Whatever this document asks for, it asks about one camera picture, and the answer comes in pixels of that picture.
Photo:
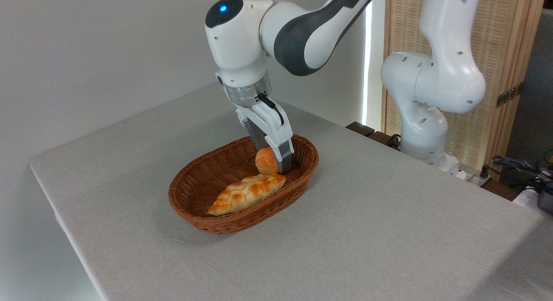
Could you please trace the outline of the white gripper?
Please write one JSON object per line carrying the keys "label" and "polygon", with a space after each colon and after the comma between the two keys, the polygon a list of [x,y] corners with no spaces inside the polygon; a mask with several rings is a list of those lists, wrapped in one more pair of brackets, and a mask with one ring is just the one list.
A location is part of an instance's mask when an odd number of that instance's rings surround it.
{"label": "white gripper", "polygon": [[241,124],[247,128],[257,150],[261,148],[278,148],[276,162],[279,173],[283,174],[292,165],[292,128],[283,108],[271,101],[270,104],[259,102],[256,105],[243,107],[235,105]]}

